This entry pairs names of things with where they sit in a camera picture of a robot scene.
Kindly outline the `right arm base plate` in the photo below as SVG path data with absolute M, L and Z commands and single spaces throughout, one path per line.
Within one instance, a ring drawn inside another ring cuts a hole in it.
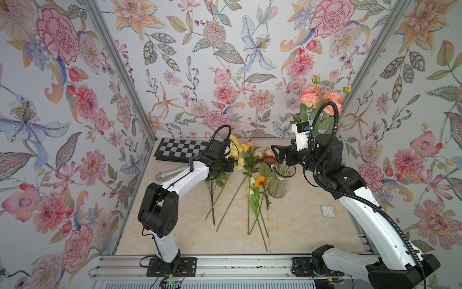
M 307 255 L 292 258 L 291 272 L 296 277 L 343 277 L 344 273 L 330 270 L 321 256 Z

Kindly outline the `blue flower bunch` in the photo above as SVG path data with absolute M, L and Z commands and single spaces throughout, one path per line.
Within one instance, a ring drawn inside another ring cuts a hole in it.
M 217 203 L 217 200 L 221 196 L 230 176 L 231 176 L 230 172 L 219 171 L 219 172 L 212 173 L 211 176 L 205 180 L 205 184 L 209 191 L 210 203 L 211 203 L 211 207 L 208 211 L 208 214 L 205 217 L 205 220 L 211 219 L 212 224 L 214 226 L 216 224 L 215 205 Z

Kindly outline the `yellow flower bunch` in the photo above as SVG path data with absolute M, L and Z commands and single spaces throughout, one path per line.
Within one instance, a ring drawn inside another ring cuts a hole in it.
M 209 176 L 205 179 L 211 203 L 205 220 L 211 219 L 214 226 L 219 224 L 216 206 L 231 178 L 231 174 L 241 170 L 244 166 L 244 160 L 241 157 L 243 150 L 244 148 L 238 139 L 231 134 L 223 140 L 213 139 L 207 152 L 207 156 L 214 160 L 214 163 L 210 167 Z

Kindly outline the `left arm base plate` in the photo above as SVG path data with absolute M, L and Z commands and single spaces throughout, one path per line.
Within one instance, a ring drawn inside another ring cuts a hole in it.
M 167 263 L 158 256 L 150 256 L 146 272 L 147 277 L 195 277 L 197 258 L 184 257 L 179 252 L 173 261 Z

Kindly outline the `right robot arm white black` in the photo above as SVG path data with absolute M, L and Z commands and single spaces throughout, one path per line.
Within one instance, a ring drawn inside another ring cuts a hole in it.
M 375 289 L 426 286 L 428 277 L 440 268 L 439 261 L 432 254 L 424 254 L 405 236 L 375 200 L 358 171 L 342 165 L 343 144 L 336 137 L 338 120 L 337 104 L 328 101 L 313 121 L 293 124 L 295 139 L 289 146 L 273 145 L 271 149 L 279 164 L 298 164 L 304 172 L 312 172 L 315 184 L 348 210 L 377 253 L 363 256 L 326 244 L 307 260 L 295 258 L 293 274 L 324 277 L 340 273 L 361 279 Z

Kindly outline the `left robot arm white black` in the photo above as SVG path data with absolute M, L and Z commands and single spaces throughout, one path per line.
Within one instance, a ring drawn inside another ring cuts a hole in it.
M 179 174 L 162 184 L 148 185 L 137 219 L 142 233 L 151 236 L 157 249 L 157 259 L 171 265 L 179 262 L 180 249 L 173 237 L 178 222 L 179 202 L 197 184 L 212 180 L 221 173 L 231 173 L 238 162 L 231 156 L 231 126 L 219 126 L 206 148 L 190 158 Z

